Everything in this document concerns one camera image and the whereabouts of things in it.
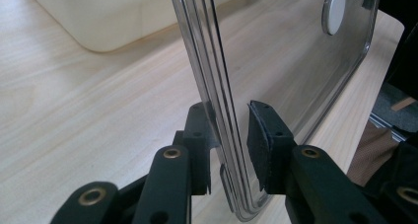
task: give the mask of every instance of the clear plastic lid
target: clear plastic lid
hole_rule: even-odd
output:
[[[365,57],[379,0],[173,1],[225,191],[250,220],[269,195],[248,154],[247,104],[272,106],[305,142]]]

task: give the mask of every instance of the wood grain surface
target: wood grain surface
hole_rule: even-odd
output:
[[[78,187],[147,174],[199,95],[177,26],[99,54],[35,0],[0,0],[0,223],[48,223]],[[347,171],[403,28],[380,13],[368,56],[311,140]],[[194,223],[239,223],[212,154]],[[275,197],[250,223],[288,222]]]

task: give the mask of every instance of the gray carpet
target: gray carpet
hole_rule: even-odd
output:
[[[395,125],[409,132],[416,132],[418,131],[418,102],[398,112],[390,108],[407,97],[407,95],[397,88],[389,84],[383,84],[372,113],[391,125]]]

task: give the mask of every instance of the beige plastic container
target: beige plastic container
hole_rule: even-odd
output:
[[[172,0],[36,0],[83,47],[106,52],[176,23]],[[230,0],[217,0],[222,4]]]

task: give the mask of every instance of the light wood tabletop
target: light wood tabletop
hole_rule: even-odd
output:
[[[0,223],[48,223],[78,187],[124,187],[200,101],[177,26],[117,51],[73,40],[35,0],[0,0]],[[347,171],[403,26],[379,13],[370,51],[311,145]],[[194,197],[194,223],[239,223],[211,154],[212,194]],[[289,222],[275,197],[250,223]]]

